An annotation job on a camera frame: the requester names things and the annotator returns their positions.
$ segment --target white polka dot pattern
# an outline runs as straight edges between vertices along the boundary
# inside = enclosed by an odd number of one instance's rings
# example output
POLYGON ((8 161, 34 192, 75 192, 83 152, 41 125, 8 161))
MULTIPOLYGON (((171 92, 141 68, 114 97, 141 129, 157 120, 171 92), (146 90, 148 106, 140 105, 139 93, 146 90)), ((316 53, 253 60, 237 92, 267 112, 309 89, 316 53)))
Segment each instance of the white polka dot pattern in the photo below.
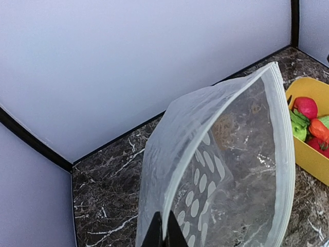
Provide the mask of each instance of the white polka dot pattern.
POLYGON ((203 174, 199 183, 199 189, 201 193, 205 191, 206 185, 207 185, 207 175, 203 174))
POLYGON ((196 199, 191 207, 191 216, 194 218, 197 215, 198 211, 199 211, 199 200, 196 199))
POLYGON ((185 220, 185 211, 183 210, 177 216, 178 225, 179 226, 183 225, 184 220, 185 220))
POLYGON ((205 242, 206 242, 207 231, 208 231, 208 224, 204 223, 202 225, 202 231, 201 231, 201 241, 202 241, 203 245, 205 245, 205 242))
POLYGON ((208 165, 210 171, 211 172, 214 172, 215 171, 214 163, 212 162, 209 153, 207 153, 206 151, 204 151, 204 157, 205 157, 205 160, 207 162, 207 165, 208 165))
POLYGON ((199 182, 199 177, 200 177, 200 170, 196 169, 194 173, 194 184, 197 185, 197 182, 199 182))
POLYGON ((197 229, 201 232, 202 230, 202 214, 199 215, 199 221, 197 223, 197 229))
POLYGON ((210 137, 208 135, 208 133, 205 134, 204 138, 202 139, 202 141, 206 144, 206 145, 210 145, 210 137))
POLYGON ((194 247, 194 243, 195 243, 195 236, 192 235, 192 236, 190 237, 189 241, 187 242, 187 245, 188 245, 189 247, 194 247))
POLYGON ((206 166, 205 160, 204 160, 204 158, 202 157, 200 151, 199 151, 198 149, 196 149, 195 153, 196 153, 196 156, 198 157, 198 159, 199 159, 201 165, 206 166))
POLYGON ((221 176, 221 181, 222 181, 225 177, 224 166, 223 166, 221 160, 216 155, 214 155, 214 159, 215 159, 215 164, 216 164, 217 170, 221 176))
POLYGON ((208 185, 208 198, 213 194, 213 192, 216 190, 216 184, 214 181, 211 181, 211 183, 208 185))
POLYGON ((189 207, 193 201, 193 197, 194 197, 194 192, 193 191, 190 191, 187 196, 186 196, 186 199, 185 199, 185 203, 186 205, 189 207))
POLYGON ((205 213, 207 212, 207 210, 208 210, 208 206, 209 206, 209 203, 208 203, 208 202, 205 202, 204 209, 202 209, 202 212, 201 212, 202 215, 205 214, 205 213))
POLYGON ((190 223, 186 222, 183 228, 183 236, 186 238, 190 232, 190 223))

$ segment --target plastic bag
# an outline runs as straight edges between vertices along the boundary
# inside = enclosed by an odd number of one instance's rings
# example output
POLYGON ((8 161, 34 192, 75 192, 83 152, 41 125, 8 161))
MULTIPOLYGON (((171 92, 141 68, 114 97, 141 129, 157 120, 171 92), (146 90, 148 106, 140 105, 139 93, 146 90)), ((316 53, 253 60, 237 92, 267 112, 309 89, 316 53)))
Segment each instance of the plastic bag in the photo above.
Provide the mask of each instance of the plastic bag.
POLYGON ((172 210, 189 247, 279 246, 295 156, 277 63, 173 101, 148 140, 136 247, 172 210))

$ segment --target white wall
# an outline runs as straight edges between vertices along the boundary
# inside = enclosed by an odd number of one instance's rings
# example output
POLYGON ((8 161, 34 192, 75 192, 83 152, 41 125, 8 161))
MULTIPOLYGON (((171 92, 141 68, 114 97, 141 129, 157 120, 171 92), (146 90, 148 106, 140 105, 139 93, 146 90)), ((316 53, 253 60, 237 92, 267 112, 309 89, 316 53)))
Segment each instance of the white wall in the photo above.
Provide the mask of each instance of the white wall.
POLYGON ((300 0, 299 48, 329 66, 328 0, 300 0))
POLYGON ((0 6, 0 104, 69 161, 290 43, 289 0, 0 6))
POLYGON ((0 196, 0 246, 76 246, 71 175, 1 123, 0 196))

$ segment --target green vegetable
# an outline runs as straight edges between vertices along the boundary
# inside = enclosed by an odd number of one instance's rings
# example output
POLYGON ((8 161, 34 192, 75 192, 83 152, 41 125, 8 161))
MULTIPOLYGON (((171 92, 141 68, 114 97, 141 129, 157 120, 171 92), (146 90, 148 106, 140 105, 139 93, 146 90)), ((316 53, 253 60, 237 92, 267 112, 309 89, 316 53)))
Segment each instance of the green vegetable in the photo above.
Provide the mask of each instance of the green vegetable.
POLYGON ((306 126, 301 126, 298 123, 291 121, 291 125, 293 126, 293 135, 297 139, 301 140, 304 142, 306 140, 306 135, 307 135, 307 127, 306 126))
POLYGON ((305 121, 306 124, 307 124, 307 126, 309 126, 310 120, 306 116, 304 116, 303 114, 301 114, 297 109, 294 109, 294 114, 296 116, 298 116, 299 118, 301 118, 303 121, 305 121))
POLYGON ((291 121, 295 122, 301 127, 307 128, 309 126, 309 119, 303 114, 299 113, 297 110, 294 110, 294 112, 296 113, 293 113, 292 110, 289 110, 291 121))
POLYGON ((329 129, 329 115, 318 118, 329 129))

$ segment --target red tomato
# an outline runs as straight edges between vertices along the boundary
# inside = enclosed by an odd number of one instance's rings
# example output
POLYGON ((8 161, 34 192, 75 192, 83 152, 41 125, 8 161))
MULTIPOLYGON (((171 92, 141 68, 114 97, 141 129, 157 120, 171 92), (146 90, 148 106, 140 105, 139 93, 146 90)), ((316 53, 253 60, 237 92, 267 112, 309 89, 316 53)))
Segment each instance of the red tomato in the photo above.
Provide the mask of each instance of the red tomato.
POLYGON ((323 154, 325 157, 329 158, 329 144, 325 143, 319 138, 312 138, 306 142, 310 147, 317 150, 319 153, 323 154))

